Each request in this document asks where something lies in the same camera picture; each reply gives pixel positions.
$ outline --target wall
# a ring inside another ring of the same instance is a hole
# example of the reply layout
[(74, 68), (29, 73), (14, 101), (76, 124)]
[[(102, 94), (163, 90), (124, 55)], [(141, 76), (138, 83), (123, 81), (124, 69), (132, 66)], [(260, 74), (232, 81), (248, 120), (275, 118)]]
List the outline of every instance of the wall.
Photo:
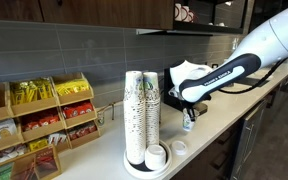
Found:
[(152, 36), (125, 28), (0, 21), (0, 82), (82, 71), (100, 107), (123, 99), (126, 71), (163, 72), (183, 59), (221, 64), (235, 37), (243, 36)]

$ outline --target wooden snack organizer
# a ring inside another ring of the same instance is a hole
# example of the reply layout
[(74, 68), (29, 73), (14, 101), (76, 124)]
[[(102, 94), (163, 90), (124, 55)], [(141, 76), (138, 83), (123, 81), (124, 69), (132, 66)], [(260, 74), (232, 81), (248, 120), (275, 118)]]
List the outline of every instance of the wooden snack organizer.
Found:
[[(94, 98), (94, 93), (92, 87), (89, 85), (87, 79), (84, 77), (83, 73), (72, 73), (72, 74), (65, 74), (65, 75), (57, 75), (54, 77), (48, 77), (51, 83), (51, 91), (52, 97), (47, 99), (36, 100), (28, 103), (23, 104), (12, 104), (11, 97), (10, 97), (10, 83), (0, 83), (0, 121), (13, 118), (15, 122), (17, 122), (17, 133), (13, 134), (9, 137), (5, 137), (0, 139), (0, 151), (14, 145), (18, 145), (21, 143), (27, 143), (29, 141), (36, 140), (38, 138), (42, 138), (48, 136), (52, 133), (56, 133), (62, 131), (66, 134), (66, 141), (63, 143), (59, 143), (57, 146), (53, 148), (55, 153), (63, 152), (69, 148), (73, 149), (80, 145), (83, 145), (87, 142), (90, 142), (98, 137), (100, 137), (100, 132), (98, 129), (98, 124), (95, 121), (97, 119), (97, 112), (93, 105), (93, 111), (73, 117), (65, 119), (63, 116), (62, 107), (67, 106), (73, 103), (81, 102), (81, 101), (88, 101), (92, 104), (91, 99)], [(59, 96), (56, 92), (56, 84), (63, 83), (66, 81), (71, 81), (75, 79), (83, 79), (87, 82), (89, 89), (85, 91), (75, 92), (72, 94), (67, 94), (63, 96)], [(55, 108), (58, 112), (58, 116), (60, 121), (52, 124), (48, 124), (46, 126), (41, 126), (36, 129), (24, 131), (22, 125), (21, 118), (24, 115), (30, 115), (32, 113), (40, 113), (41, 111), (48, 110), (51, 108)], [(68, 129), (74, 128), (78, 125), (88, 123), (94, 121), (94, 125), (96, 126), (96, 131), (87, 134), (81, 138), (75, 139), (71, 141), (68, 136)], [(32, 165), (32, 162), (36, 164), (36, 153), (30, 152), (19, 157), (13, 158), (14, 160), (9, 160), (7, 162), (13, 162), (12, 165), (12, 177), (17, 179), (18, 177), (22, 177), (16, 174), (21, 174), (20, 166), (29, 167)], [(55, 177), (60, 173), (60, 168), (56, 173), (54, 172), (53, 175), (44, 175), (41, 172), (38, 172), (38, 167), (34, 167), (34, 172), (37, 179), (50, 179)]]
[(0, 163), (0, 176), (2, 173), (12, 180), (53, 179), (61, 174), (61, 166), (54, 146), (49, 145)]

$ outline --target countertop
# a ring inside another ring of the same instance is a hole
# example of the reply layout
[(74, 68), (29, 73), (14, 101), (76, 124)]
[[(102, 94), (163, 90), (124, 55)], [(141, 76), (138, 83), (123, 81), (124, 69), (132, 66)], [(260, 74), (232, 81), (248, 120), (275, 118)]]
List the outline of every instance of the countertop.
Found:
[[(251, 76), (261, 76), (263, 71)], [(183, 117), (180, 111), (162, 104), (160, 139), (168, 145), (174, 140), (181, 140), (186, 143), (188, 151), (182, 156), (172, 153), (170, 168), (157, 179), (170, 179), (174, 176), (287, 76), (288, 64), (282, 64), (268, 83), (248, 93), (212, 93), (212, 100), (204, 102), (208, 105), (208, 112), (197, 118), (191, 132), (182, 129)], [(225, 89), (236, 91), (247, 87), (235, 83), (234, 87)], [(115, 120), (111, 120), (110, 114), (105, 112), (105, 124), (100, 128), (100, 138), (60, 154), (62, 174), (55, 179), (137, 179), (127, 172), (123, 164), (125, 134), (122, 105), (116, 106)]]

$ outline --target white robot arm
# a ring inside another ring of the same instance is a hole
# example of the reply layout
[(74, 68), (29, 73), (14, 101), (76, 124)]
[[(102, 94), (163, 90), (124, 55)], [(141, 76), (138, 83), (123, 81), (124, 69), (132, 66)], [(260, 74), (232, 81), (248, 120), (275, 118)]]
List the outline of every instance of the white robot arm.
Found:
[(170, 75), (175, 87), (169, 94), (190, 106), (208, 99), (210, 93), (287, 57), (288, 9), (253, 30), (228, 61), (212, 72), (206, 71), (202, 77), (192, 77), (195, 68), (188, 62), (173, 65)]

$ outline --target cup lid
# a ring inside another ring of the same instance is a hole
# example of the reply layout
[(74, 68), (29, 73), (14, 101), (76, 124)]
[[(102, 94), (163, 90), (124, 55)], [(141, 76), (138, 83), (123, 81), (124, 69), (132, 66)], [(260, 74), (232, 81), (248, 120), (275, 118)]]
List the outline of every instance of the cup lid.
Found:
[(187, 146), (183, 141), (173, 141), (172, 151), (177, 155), (184, 155), (187, 152)]

